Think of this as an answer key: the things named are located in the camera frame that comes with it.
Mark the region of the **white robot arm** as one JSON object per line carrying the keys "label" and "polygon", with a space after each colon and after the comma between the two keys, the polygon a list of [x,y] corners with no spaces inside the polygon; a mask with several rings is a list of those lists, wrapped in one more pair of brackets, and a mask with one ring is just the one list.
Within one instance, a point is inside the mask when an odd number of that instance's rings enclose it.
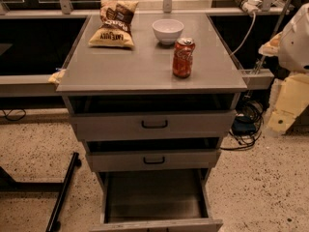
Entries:
{"label": "white robot arm", "polygon": [[259,48],[267,57],[277,57],[289,76],[271,87],[269,130],[285,133],[309,105],[309,4],[296,12],[284,29]]}

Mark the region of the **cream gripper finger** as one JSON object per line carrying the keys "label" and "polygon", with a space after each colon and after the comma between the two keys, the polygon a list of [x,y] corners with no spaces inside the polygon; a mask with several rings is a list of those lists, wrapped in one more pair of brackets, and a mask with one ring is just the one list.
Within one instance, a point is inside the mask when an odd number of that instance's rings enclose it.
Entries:
{"label": "cream gripper finger", "polygon": [[309,75],[293,74],[274,79],[269,96],[267,128],[284,134],[309,105]]}

